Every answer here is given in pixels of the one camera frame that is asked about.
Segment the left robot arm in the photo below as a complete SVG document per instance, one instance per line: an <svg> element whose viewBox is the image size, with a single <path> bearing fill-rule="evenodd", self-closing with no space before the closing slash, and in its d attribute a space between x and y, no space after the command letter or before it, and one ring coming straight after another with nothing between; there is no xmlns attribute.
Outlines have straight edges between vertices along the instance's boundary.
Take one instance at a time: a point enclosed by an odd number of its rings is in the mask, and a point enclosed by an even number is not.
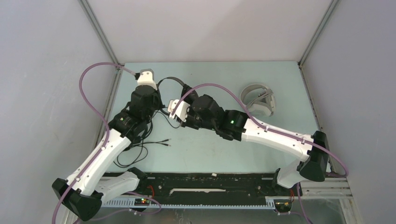
<svg viewBox="0 0 396 224"><path fill-rule="evenodd" d="M101 178L124 149L142 141L143 134L148 132L150 118L161 105L155 84L137 86L128 107L109 122L100 144L82 165L66 179L57 178L52 183L59 204L79 220L88 221L107 201L129 191L146 192L147 176L137 168L130 168L111 180L102 181Z"/></svg>

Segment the white headphones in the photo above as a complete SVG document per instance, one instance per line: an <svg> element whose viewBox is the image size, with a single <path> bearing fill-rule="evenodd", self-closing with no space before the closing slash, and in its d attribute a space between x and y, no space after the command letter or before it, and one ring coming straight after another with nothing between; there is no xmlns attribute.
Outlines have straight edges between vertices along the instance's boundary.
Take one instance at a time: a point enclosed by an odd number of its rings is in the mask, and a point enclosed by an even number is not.
<svg viewBox="0 0 396 224"><path fill-rule="evenodd" d="M257 97L247 100L248 94L261 90ZM246 86L239 96L241 102L251 114L272 116L276 111L276 100L274 92L263 84L250 84Z"/></svg>

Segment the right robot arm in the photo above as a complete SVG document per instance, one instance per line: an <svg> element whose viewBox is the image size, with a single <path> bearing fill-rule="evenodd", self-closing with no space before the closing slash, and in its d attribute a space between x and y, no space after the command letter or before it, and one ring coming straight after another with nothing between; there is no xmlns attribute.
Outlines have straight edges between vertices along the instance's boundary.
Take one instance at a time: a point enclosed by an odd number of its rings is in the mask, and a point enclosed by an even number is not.
<svg viewBox="0 0 396 224"><path fill-rule="evenodd" d="M196 98L192 104L172 100L167 111L183 127L213 130L226 140L253 142L295 156L290 165L275 171L271 187L277 195L284 195L303 180L323 182L326 178L328 154L319 149L327 144L323 132L313 135L289 132L249 118L245 112L224 110L208 95Z"/></svg>

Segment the black headphones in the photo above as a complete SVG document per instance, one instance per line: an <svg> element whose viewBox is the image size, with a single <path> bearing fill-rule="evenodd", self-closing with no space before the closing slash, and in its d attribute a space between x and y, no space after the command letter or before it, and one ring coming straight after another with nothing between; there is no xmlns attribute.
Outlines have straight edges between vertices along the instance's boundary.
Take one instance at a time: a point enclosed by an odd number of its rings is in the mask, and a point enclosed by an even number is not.
<svg viewBox="0 0 396 224"><path fill-rule="evenodd" d="M177 82L180 87L176 87L175 85L171 86L165 86L164 88L160 87L163 81L165 80L172 80ZM161 101L163 104L163 107L160 109L161 113L169 116L169 112L167 111L167 105L165 103L169 103L171 99L180 99L186 92L188 92L192 87L190 87L188 84L186 84L184 81L177 77L165 77L161 79L157 83L157 90L159 94L161 95Z"/></svg>

